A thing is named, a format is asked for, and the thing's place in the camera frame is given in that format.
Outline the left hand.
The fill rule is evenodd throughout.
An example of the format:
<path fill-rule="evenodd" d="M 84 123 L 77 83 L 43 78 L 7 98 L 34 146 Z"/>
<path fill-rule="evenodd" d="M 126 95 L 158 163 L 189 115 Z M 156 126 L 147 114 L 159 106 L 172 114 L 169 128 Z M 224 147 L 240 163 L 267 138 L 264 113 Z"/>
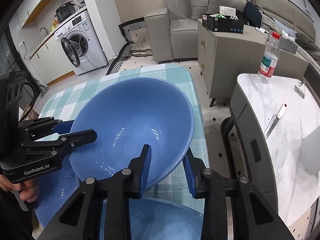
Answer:
<path fill-rule="evenodd" d="M 4 174 L 1 174 L 0 184 L 1 184 L 1 189 L 3 189 L 6 192 L 8 191 L 20 192 L 20 199 L 22 201 L 32 203 L 35 200 L 37 200 L 39 196 L 40 189 L 39 189 L 39 182 L 37 179 L 31 179 L 28 181 L 24 181 L 22 183 L 13 184 L 7 179 L 7 177 Z"/>

